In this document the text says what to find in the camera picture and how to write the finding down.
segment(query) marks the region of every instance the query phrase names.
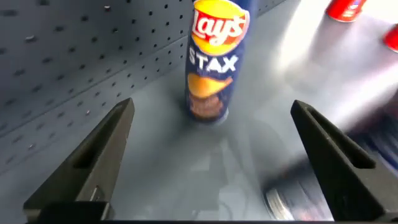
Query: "blue label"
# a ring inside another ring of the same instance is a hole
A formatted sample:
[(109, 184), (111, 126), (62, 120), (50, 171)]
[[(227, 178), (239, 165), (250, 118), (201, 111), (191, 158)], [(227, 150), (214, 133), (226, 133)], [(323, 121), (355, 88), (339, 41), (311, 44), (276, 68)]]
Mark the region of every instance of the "blue label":
[(225, 116), (243, 62), (256, 1), (197, 0), (188, 40), (185, 97), (202, 122)]

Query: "metal shelf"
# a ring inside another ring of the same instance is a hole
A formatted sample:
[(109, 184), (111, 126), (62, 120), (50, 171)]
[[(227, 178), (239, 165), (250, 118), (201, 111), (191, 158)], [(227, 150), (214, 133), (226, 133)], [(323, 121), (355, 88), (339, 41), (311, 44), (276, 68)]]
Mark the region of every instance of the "metal shelf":
[[(260, 0), (258, 13), (280, 2)], [(229, 118), (208, 127), (183, 108), (191, 1), (0, 3), (15, 11), (0, 17), (1, 220), (23, 222), (24, 200), (130, 96), (116, 218), (271, 219), (262, 184), (306, 156), (293, 100), (344, 127), (396, 87), (397, 54), (378, 40), (390, 24), (340, 24), (326, 4), (286, 1), (255, 21)]]

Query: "blurry object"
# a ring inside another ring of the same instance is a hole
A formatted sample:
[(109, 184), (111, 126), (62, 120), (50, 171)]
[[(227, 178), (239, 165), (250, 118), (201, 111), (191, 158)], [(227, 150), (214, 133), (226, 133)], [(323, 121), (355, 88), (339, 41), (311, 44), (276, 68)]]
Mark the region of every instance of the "blurry object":
[(358, 122), (348, 136), (398, 176), (398, 92), (386, 105)]
[(326, 9), (329, 17), (340, 22), (354, 22), (366, 0), (332, 0)]
[(308, 160), (291, 167), (265, 192), (266, 204), (277, 220), (333, 221)]
[(398, 220), (398, 179), (312, 106), (290, 110), (336, 221)]
[(398, 24), (396, 24), (383, 38), (388, 48), (398, 53)]

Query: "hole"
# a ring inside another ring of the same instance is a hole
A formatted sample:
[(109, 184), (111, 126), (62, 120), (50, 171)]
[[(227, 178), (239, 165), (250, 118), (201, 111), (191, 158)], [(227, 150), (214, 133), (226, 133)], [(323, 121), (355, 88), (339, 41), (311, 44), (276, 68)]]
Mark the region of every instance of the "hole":
[(52, 139), (52, 138), (54, 138), (55, 137), (55, 132), (52, 132), (50, 135), (49, 135), (49, 139)]
[(40, 123), (36, 126), (36, 131), (42, 129), (44, 127), (44, 123)]
[(21, 75), (23, 75), (23, 74), (25, 74), (25, 69), (18, 69), (18, 70), (16, 70), (16, 71), (14, 72), (14, 76), (15, 76), (15, 77), (21, 76)]
[(12, 162), (15, 159), (15, 155), (11, 156), (10, 158), (7, 159), (6, 165), (8, 165), (10, 162)]
[(32, 143), (27, 147), (27, 150), (32, 150), (36, 147), (36, 143)]
[(63, 80), (63, 78), (65, 78), (64, 75), (59, 75), (59, 76), (57, 77), (57, 80), (60, 81), (60, 80)]
[(69, 53), (74, 53), (76, 51), (76, 47), (70, 47), (69, 49), (68, 49), (68, 52)]
[(7, 52), (7, 48), (0, 47), (0, 55), (4, 55)]
[(58, 116), (57, 116), (57, 118), (62, 118), (62, 117), (63, 117), (63, 115), (65, 115), (65, 112), (61, 112), (61, 113), (59, 113), (59, 114), (58, 114)]
[(23, 135), (18, 135), (18, 137), (16, 137), (14, 140), (12, 140), (12, 143), (15, 144), (15, 143), (19, 142), (22, 138), (23, 138)]
[(82, 22), (86, 22), (86, 21), (88, 21), (88, 16), (84, 15), (84, 16), (82, 16), (82, 17), (80, 18), (80, 20), (81, 20)]
[(38, 0), (37, 4), (40, 6), (49, 6), (50, 5), (50, 1), (49, 0)]
[(53, 103), (54, 103), (54, 100), (51, 99), (51, 100), (48, 100), (47, 102), (45, 102), (45, 105), (46, 105), (46, 106), (50, 106), (50, 105), (53, 104)]
[(50, 62), (52, 62), (52, 60), (53, 60), (52, 57), (46, 57), (45, 59), (42, 60), (42, 63), (43, 64), (50, 63)]
[(30, 110), (30, 111), (27, 111), (26, 113), (24, 113), (24, 114), (22, 115), (22, 119), (25, 119), (25, 118), (29, 117), (30, 115), (32, 115), (32, 111), (31, 111), (31, 110)]
[(6, 101), (6, 106), (11, 106), (13, 105), (17, 100), (15, 98), (9, 99)]
[(3, 124), (1, 124), (1, 126), (0, 126), (0, 131), (3, 131), (4, 129), (6, 129), (6, 128), (7, 128), (7, 126), (8, 126), (8, 124), (7, 124), (7, 123), (3, 123)]
[(38, 91), (40, 91), (42, 89), (42, 87), (43, 87), (42, 84), (39, 84), (39, 85), (33, 87), (32, 93), (37, 93)]
[(6, 10), (1, 10), (0, 14), (4, 17), (11, 17), (11, 16), (17, 16), (18, 11), (13, 9), (6, 9)]
[(54, 29), (55, 32), (62, 32), (64, 30), (65, 30), (64, 26), (56, 26), (55, 29)]
[(27, 42), (28, 44), (34, 43), (36, 41), (37, 41), (37, 37), (35, 35), (25, 37), (25, 42)]

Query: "stax text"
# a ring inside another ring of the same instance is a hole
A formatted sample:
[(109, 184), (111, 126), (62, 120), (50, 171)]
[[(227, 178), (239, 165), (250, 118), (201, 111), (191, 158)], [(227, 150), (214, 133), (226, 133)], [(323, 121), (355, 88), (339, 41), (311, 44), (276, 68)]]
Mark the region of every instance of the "stax text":
[(210, 60), (206, 55), (199, 52), (195, 52), (193, 47), (189, 47), (189, 60), (192, 65), (198, 60), (199, 69), (205, 69), (207, 72), (217, 71), (218, 73), (226, 73), (228, 70), (235, 71), (235, 63), (238, 61), (238, 57), (233, 55), (231, 58), (223, 57), (222, 65), (218, 61), (217, 57), (212, 57)]
[(243, 34), (245, 19), (234, 16), (233, 19), (213, 17), (195, 10), (193, 16), (192, 32), (209, 44), (219, 46)]

